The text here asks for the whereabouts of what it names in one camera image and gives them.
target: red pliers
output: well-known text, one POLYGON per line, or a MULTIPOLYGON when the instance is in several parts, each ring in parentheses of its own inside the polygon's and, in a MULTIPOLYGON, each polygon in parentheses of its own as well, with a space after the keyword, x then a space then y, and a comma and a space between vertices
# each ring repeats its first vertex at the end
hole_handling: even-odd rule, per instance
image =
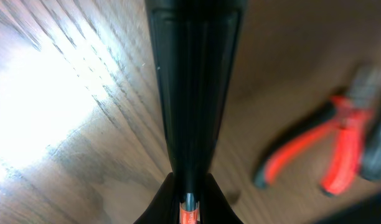
POLYGON ((355 80, 345 95, 333 96, 308 119, 297 124, 275 141, 262 160, 254 178, 258 187, 272 184, 287 163, 310 145, 337 133, 334 156, 321 187, 327 195, 345 191, 357 175, 364 148, 365 125, 371 120, 372 99, 381 85, 381 73, 372 67, 358 69, 355 80))

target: pliers handle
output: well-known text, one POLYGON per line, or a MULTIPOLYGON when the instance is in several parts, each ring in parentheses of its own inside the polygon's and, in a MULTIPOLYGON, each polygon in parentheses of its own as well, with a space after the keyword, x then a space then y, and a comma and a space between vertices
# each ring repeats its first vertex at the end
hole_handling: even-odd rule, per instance
POLYGON ((280 171, 316 141, 337 132, 334 156, 321 187, 328 195, 345 191, 356 176, 364 142, 368 110, 355 109, 344 96, 335 96, 309 118, 285 132, 274 142, 256 173, 259 187, 272 184, 280 171))

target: wooden surface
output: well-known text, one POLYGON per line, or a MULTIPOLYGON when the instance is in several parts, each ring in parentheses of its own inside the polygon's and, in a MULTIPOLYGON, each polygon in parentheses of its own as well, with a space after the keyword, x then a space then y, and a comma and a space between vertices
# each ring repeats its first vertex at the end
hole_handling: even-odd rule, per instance
MULTIPOLYGON (((381 190, 322 195, 334 136, 251 183, 361 60, 381 65, 381 1, 249 0, 212 165, 243 222, 309 223, 381 190)), ((170 171, 143 0, 0 0, 0 223, 133 223, 170 171)))

